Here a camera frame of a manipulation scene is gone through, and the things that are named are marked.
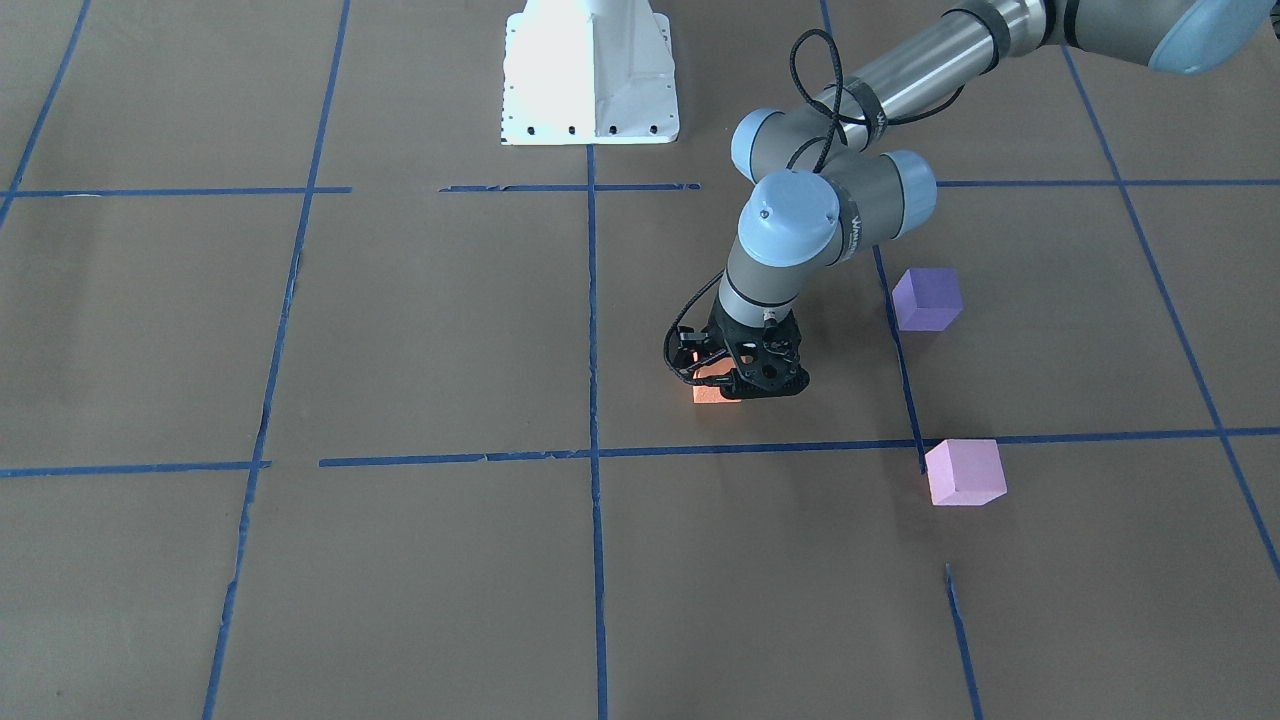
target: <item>orange block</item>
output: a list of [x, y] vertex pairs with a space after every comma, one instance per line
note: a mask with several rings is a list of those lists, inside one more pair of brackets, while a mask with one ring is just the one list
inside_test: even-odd
[[[698, 360], [698, 355], [694, 355], [694, 360]], [[724, 357], [717, 363], [712, 363], [705, 368], [699, 368], [694, 370], [695, 378], [705, 378], [709, 375], [723, 375], [733, 369], [733, 359]], [[718, 387], [710, 386], [694, 386], [694, 402], [698, 405], [712, 404], [712, 402], [742, 402], [741, 400], [730, 400], [719, 393]]]

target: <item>black cable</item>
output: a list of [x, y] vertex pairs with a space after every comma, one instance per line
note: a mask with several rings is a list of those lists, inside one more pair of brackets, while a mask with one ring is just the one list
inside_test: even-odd
[[[836, 38], [831, 37], [831, 33], [824, 29], [810, 28], [800, 33], [800, 37], [796, 38], [795, 45], [791, 46], [791, 56], [787, 64], [791, 68], [791, 82], [795, 83], [796, 90], [800, 91], [800, 96], [804, 97], [804, 101], [808, 102], [809, 106], [813, 108], [814, 110], [831, 118], [831, 124], [827, 127], [827, 136], [824, 138], [826, 142], [823, 142], [822, 145], [822, 152], [818, 154], [818, 161], [814, 163], [813, 165], [813, 172], [820, 173], [822, 169], [827, 165], [827, 154], [831, 152], [831, 146], [836, 141], [836, 135], [840, 135], [840, 142], [844, 145], [847, 145], [849, 140], [845, 137], [845, 128], [840, 124], [840, 101], [841, 99], [844, 99], [845, 94], [837, 92], [836, 101], [832, 104], [831, 108], [827, 108], [822, 102], [814, 100], [812, 95], [809, 95], [809, 91], [805, 90], [804, 83], [800, 82], [800, 73], [796, 70], [796, 53], [800, 51], [800, 46], [804, 45], [806, 40], [815, 36], [820, 37], [822, 41], [827, 44], [827, 50], [831, 53], [831, 69], [832, 73], [835, 73], [836, 76], [836, 85], [840, 85], [845, 77], [845, 69], [840, 64], [840, 49], [836, 47]], [[804, 147], [808, 149], [810, 145], [813, 145], [813, 141], [806, 142]], [[803, 152], [803, 150], [797, 151], [797, 154], [791, 158], [791, 163], [787, 164], [787, 169], [791, 169], [791, 167], [795, 165], [795, 161], [800, 158], [799, 152]]]
[[[695, 292], [694, 296], [689, 299], [689, 302], [685, 302], [685, 306], [680, 309], [680, 314], [676, 315], [676, 320], [673, 323], [671, 323], [671, 329], [668, 329], [667, 334], [663, 336], [663, 338], [662, 338], [662, 359], [663, 359], [664, 363], [667, 363], [667, 369], [669, 369], [672, 373], [675, 373], [675, 375], [677, 378], [680, 378], [680, 380], [682, 383], [685, 383], [685, 384], [690, 384], [690, 386], [708, 386], [708, 384], [713, 384], [713, 383], [709, 382], [709, 380], [687, 377], [687, 375], [685, 375], [685, 373], [681, 373], [680, 370], [677, 370], [675, 363], [671, 361], [671, 355], [667, 354], [667, 348], [671, 346], [671, 338], [672, 338], [672, 336], [680, 333], [680, 322], [684, 320], [685, 315], [689, 314], [689, 309], [692, 307], [699, 300], [701, 300], [701, 297], [704, 295], [707, 295], [707, 291], [710, 290], [712, 286], [714, 286], [717, 282], [719, 282], [721, 275], [723, 275], [723, 274], [724, 274], [724, 270], [721, 270], [721, 272], [716, 273], [716, 277], [713, 277], [712, 279], [707, 281], [707, 284], [704, 284], [701, 287], [701, 290], [699, 290], [698, 292]], [[696, 366], [701, 366], [703, 364], [707, 364], [707, 363], [712, 363], [712, 360], [707, 359], [705, 363], [703, 360], [699, 360], [699, 363], [695, 364], [695, 365]], [[691, 370], [691, 369], [695, 369], [695, 366], [686, 368], [686, 370]]]
[[796, 160], [799, 160], [800, 156], [804, 155], [805, 150], [813, 147], [814, 142], [822, 142], [822, 138], [820, 137], [810, 137], [808, 141], [805, 141], [804, 145], [801, 145], [800, 147], [796, 147], [796, 151], [791, 154], [791, 159], [787, 160], [787, 169], [788, 170], [796, 167]]
[[[831, 53], [831, 68], [833, 74], [836, 76], [835, 85], [840, 88], [836, 92], [836, 99], [835, 102], [832, 102], [831, 108], [814, 100], [814, 97], [809, 95], [809, 91], [800, 81], [800, 73], [796, 70], [796, 53], [800, 50], [800, 46], [804, 45], [806, 40], [814, 36], [820, 37], [823, 42], [827, 44], [827, 49]], [[800, 37], [796, 38], [795, 45], [791, 46], [791, 56], [788, 58], [788, 65], [791, 69], [791, 82], [795, 83], [796, 91], [800, 92], [800, 97], [803, 97], [805, 104], [813, 108], [820, 115], [831, 118], [831, 127], [827, 129], [826, 137], [815, 137], [801, 145], [800, 149], [796, 150], [795, 154], [791, 156], [791, 160], [787, 163], [787, 169], [791, 169], [795, 165], [796, 160], [800, 159], [800, 155], [804, 154], [804, 151], [808, 150], [814, 142], [826, 140], [826, 143], [822, 147], [822, 154], [818, 155], [818, 161], [814, 164], [814, 170], [813, 170], [815, 173], [819, 173], [822, 172], [822, 168], [827, 163], [827, 154], [831, 151], [831, 146], [835, 142], [835, 137], [837, 133], [840, 135], [840, 142], [844, 145], [849, 145], [849, 138], [845, 137], [845, 128], [841, 123], [850, 123], [861, 127], [872, 127], [872, 123], [861, 118], [851, 118], [849, 115], [840, 114], [840, 102], [845, 96], [845, 88], [842, 85], [845, 82], [845, 72], [840, 63], [840, 49], [836, 47], [836, 40], [831, 37], [828, 32], [813, 28], [813, 29], [806, 29], [804, 33], [801, 33]], [[908, 115], [905, 118], [890, 118], [887, 124], [906, 126], [910, 123], [920, 122], [925, 118], [932, 118], [933, 115], [937, 115], [942, 110], [950, 108], [960, 97], [961, 92], [964, 92], [963, 85], [956, 88], [956, 91], [951, 95], [951, 97], [948, 97], [945, 102], [942, 102], [937, 108], [933, 108], [932, 110], [925, 110], [916, 115]]]

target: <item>blue painter's tape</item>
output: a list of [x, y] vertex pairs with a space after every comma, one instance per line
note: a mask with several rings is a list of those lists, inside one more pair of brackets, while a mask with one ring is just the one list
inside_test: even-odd
[[831, 31], [831, 9], [827, 8], [827, 0], [818, 0], [818, 6], [822, 8], [822, 27], [827, 31], [827, 35], [835, 35]]
[[964, 616], [960, 615], [960, 600], [956, 598], [955, 578], [951, 564], [946, 564], [947, 603], [951, 605], [951, 623], [956, 629], [956, 644], [960, 646], [960, 662], [964, 665], [964, 680], [969, 685], [969, 705], [973, 707], [973, 720], [982, 720], [982, 697], [978, 694], [978, 678], [973, 671], [973, 657], [969, 655], [969, 635], [964, 629]]
[[266, 448], [266, 434], [271, 423], [271, 404], [275, 400], [275, 387], [280, 377], [280, 360], [284, 356], [284, 338], [289, 329], [289, 311], [293, 307], [293, 293], [298, 284], [298, 268], [302, 261], [302, 247], [306, 242], [307, 223], [311, 215], [311, 201], [315, 197], [316, 178], [320, 174], [320, 158], [324, 154], [325, 131], [329, 126], [329, 111], [333, 108], [334, 88], [338, 85], [338, 68], [342, 63], [342, 49], [347, 37], [347, 19], [351, 15], [351, 0], [343, 0], [342, 15], [338, 19], [338, 37], [333, 47], [333, 59], [329, 64], [329, 82], [325, 87], [324, 102], [320, 106], [320, 124], [316, 128], [315, 146], [311, 150], [311, 170], [307, 174], [307, 191], [302, 196], [302, 210], [298, 215], [298, 231], [293, 240], [293, 255], [289, 259], [289, 274], [284, 283], [284, 301], [280, 305], [280, 322], [275, 331], [275, 345], [271, 350], [271, 365], [266, 375], [266, 391], [262, 395], [262, 419], [259, 424], [257, 438], [253, 445], [253, 462], [248, 470], [248, 480], [244, 484], [244, 503], [241, 506], [241, 520], [236, 543], [236, 564], [232, 571], [232, 580], [227, 584], [227, 594], [223, 597], [223, 612], [218, 625], [218, 641], [214, 646], [214, 660], [209, 670], [209, 687], [205, 691], [205, 705], [201, 712], [202, 720], [212, 720], [214, 708], [218, 705], [218, 688], [221, 683], [223, 662], [227, 657], [227, 642], [230, 635], [232, 619], [236, 612], [236, 596], [239, 588], [241, 571], [244, 566], [244, 551], [248, 542], [250, 509], [257, 495], [257, 480], [261, 470], [262, 454]]
[[56, 478], [67, 475], [145, 475], [160, 473], [216, 473], [248, 470], [251, 461], [242, 462], [155, 462], [148, 465], [79, 465], [68, 468], [8, 468], [0, 469], [0, 478]]
[[1280, 428], [1229, 428], [1228, 437], [1265, 437], [1280, 436]]
[[1119, 184], [1114, 179], [1108, 181], [938, 181], [938, 187], [1115, 187]]
[[1238, 178], [1238, 179], [1144, 179], [1124, 183], [1129, 187], [1276, 187], [1280, 178]]
[[[305, 195], [306, 187], [159, 187], [159, 188], [95, 188], [95, 190], [19, 190], [14, 197], [188, 197], [206, 195]], [[347, 195], [349, 186], [316, 187], [316, 195]]]
[[[632, 184], [595, 184], [594, 192], [673, 192], [701, 190], [701, 183], [664, 182]], [[589, 192], [586, 184], [451, 184], [440, 192]]]
[[850, 450], [896, 450], [915, 447], [913, 439], [868, 439], [849, 442], [776, 442], [756, 445], [691, 445], [666, 447], [612, 447], [600, 457], [660, 457], [667, 455], [744, 455], [756, 452], [823, 452]]
[[1083, 443], [1083, 442], [1135, 442], [1151, 439], [1194, 439], [1215, 438], [1216, 429], [1202, 430], [1137, 430], [1121, 433], [1070, 433], [1070, 434], [1042, 434], [1042, 436], [1000, 436], [996, 442], [1000, 445], [1055, 445], [1055, 443]]
[[902, 380], [902, 400], [906, 402], [906, 418], [911, 423], [911, 438], [915, 443], [915, 452], [919, 455], [920, 474], [927, 470], [924, 464], [924, 439], [920, 437], [920, 418], [915, 411], [915, 397], [911, 395], [911, 374], [906, 370], [906, 351], [902, 350], [902, 336], [897, 333], [897, 311], [893, 309], [893, 292], [890, 290], [888, 277], [884, 274], [884, 258], [877, 245], [872, 249], [876, 258], [876, 274], [881, 281], [881, 293], [884, 296], [884, 318], [888, 320], [888, 334], [893, 338], [893, 350], [897, 352], [897, 372]]
[[325, 457], [320, 468], [376, 468], [384, 465], [453, 465], [460, 462], [515, 462], [526, 460], [580, 460], [588, 450], [540, 450], [525, 452], [457, 452], [448, 455], [387, 455], [374, 457]]
[[1231, 441], [1228, 439], [1224, 433], [1220, 438], [1222, 443], [1222, 450], [1226, 452], [1226, 460], [1231, 465], [1231, 473], [1235, 475], [1235, 484], [1240, 488], [1240, 495], [1244, 497], [1244, 505], [1249, 509], [1249, 516], [1253, 519], [1253, 527], [1258, 532], [1258, 538], [1262, 539], [1262, 547], [1266, 550], [1267, 560], [1271, 561], [1271, 570], [1275, 573], [1276, 579], [1280, 580], [1280, 555], [1276, 555], [1276, 544], [1271, 539], [1271, 533], [1267, 530], [1266, 521], [1262, 520], [1262, 512], [1258, 510], [1258, 503], [1253, 498], [1253, 491], [1249, 488], [1249, 482], [1244, 478], [1244, 469], [1240, 468], [1240, 461], [1235, 457], [1235, 448], [1231, 447]]
[[595, 146], [586, 146], [588, 375], [591, 438], [591, 557], [595, 582], [595, 702], [598, 720], [609, 717], [609, 662], [604, 623], [604, 520], [600, 512], [599, 283], [596, 278]]
[[40, 106], [40, 114], [36, 115], [36, 124], [31, 128], [31, 135], [27, 137], [27, 146], [22, 151], [22, 159], [18, 161], [18, 169], [13, 173], [13, 181], [9, 182], [9, 195], [4, 199], [4, 204], [0, 204], [0, 228], [4, 227], [5, 219], [9, 217], [9, 209], [13, 206], [14, 193], [18, 192], [18, 187], [22, 186], [22, 176], [27, 173], [27, 165], [31, 164], [31, 155], [36, 151], [36, 142], [40, 140], [40, 132], [45, 128], [45, 120], [49, 119], [49, 111], [54, 106], [54, 99], [58, 97], [58, 88], [63, 86], [63, 78], [67, 77], [67, 67], [70, 65], [72, 55], [76, 54], [76, 46], [79, 44], [81, 31], [84, 29], [84, 18], [88, 17], [88, 8], [91, 0], [84, 0], [81, 4], [81, 12], [76, 15], [76, 27], [72, 29], [72, 37], [67, 41], [67, 50], [63, 53], [63, 60], [58, 64], [58, 73], [54, 74], [54, 83], [49, 87], [49, 95], [45, 96], [45, 104]]

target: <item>blue joint cap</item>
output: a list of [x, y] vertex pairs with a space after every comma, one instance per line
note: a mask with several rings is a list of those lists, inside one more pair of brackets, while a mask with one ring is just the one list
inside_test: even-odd
[[938, 178], [916, 152], [895, 150], [884, 156], [893, 161], [902, 183], [902, 227], [893, 236], [897, 240], [933, 217], [933, 209], [938, 206]]
[[819, 176], [800, 170], [764, 176], [737, 218], [742, 250], [771, 268], [813, 260], [838, 229], [836, 191]]
[[737, 172], [742, 173], [751, 182], [755, 182], [755, 178], [751, 177], [751, 150], [755, 149], [755, 136], [760, 132], [760, 126], [764, 124], [764, 120], [781, 111], [771, 108], [753, 110], [748, 117], [742, 118], [742, 122], [737, 123], [737, 129], [733, 131], [730, 156], [733, 158], [733, 167], [737, 168]]
[[1253, 37], [1274, 0], [1197, 0], [1160, 41], [1153, 70], [1194, 76], [1225, 63]]

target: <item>floor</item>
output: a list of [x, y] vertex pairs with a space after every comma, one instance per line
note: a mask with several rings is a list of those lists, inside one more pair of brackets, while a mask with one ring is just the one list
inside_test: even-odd
[[[737, 119], [947, 3], [655, 0], [681, 138], [599, 149], [499, 145], [521, 5], [0, 0], [0, 719], [1280, 714], [1270, 27], [887, 137], [936, 217], [708, 407], [658, 348]], [[1009, 495], [933, 507], [947, 437]]]

